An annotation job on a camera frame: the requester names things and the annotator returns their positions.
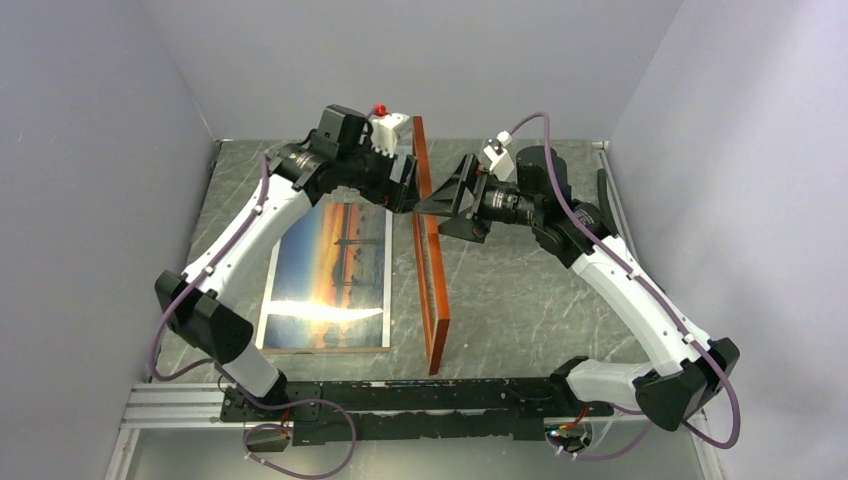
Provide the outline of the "wooden picture frame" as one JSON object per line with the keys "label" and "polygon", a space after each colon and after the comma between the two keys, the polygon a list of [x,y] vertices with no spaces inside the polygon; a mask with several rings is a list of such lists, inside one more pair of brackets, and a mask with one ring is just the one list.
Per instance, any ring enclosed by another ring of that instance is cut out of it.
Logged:
{"label": "wooden picture frame", "polygon": [[[417,184],[424,198],[433,192],[428,146],[421,116],[412,117],[412,152],[418,160]],[[423,323],[427,372],[436,375],[451,320],[438,222],[432,215],[412,216],[413,247]]]}

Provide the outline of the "sunset photo print board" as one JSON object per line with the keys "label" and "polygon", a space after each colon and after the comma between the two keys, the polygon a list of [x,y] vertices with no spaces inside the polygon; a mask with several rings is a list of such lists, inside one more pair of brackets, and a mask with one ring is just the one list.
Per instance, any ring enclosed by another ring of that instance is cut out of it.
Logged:
{"label": "sunset photo print board", "polygon": [[255,343],[267,354],[390,348],[391,212],[323,201],[274,246]]}

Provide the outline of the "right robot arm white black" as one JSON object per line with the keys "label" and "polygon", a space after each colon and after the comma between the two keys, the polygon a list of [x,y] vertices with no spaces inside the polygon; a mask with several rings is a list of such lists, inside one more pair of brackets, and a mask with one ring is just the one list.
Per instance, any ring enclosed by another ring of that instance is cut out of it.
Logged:
{"label": "right robot arm white black", "polygon": [[741,429],[739,399],[729,376],[740,351],[714,339],[675,307],[645,273],[600,207],[572,197],[568,167],[555,149],[532,146],[517,154],[515,180],[502,180],[473,154],[416,212],[442,217],[442,235],[482,243],[495,223],[531,229],[536,243],[583,279],[628,327],[648,360],[605,363],[575,357],[552,378],[550,401],[564,415],[603,402],[645,415],[675,431],[721,391],[728,394],[734,444]]}

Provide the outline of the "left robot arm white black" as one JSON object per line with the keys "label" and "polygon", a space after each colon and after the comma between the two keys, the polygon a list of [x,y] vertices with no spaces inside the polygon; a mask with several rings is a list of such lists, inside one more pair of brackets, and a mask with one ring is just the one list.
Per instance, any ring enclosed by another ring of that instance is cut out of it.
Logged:
{"label": "left robot arm white black", "polygon": [[154,290],[162,309],[147,354],[147,371],[172,381],[205,364],[218,367],[263,420],[289,401],[288,380],[253,342],[253,325],[235,313],[238,289],[259,255],[338,188],[393,213],[419,201],[417,159],[398,152],[413,120],[376,105],[361,113],[324,108],[306,138],[262,156],[259,182],[223,233],[181,272],[163,271]]}

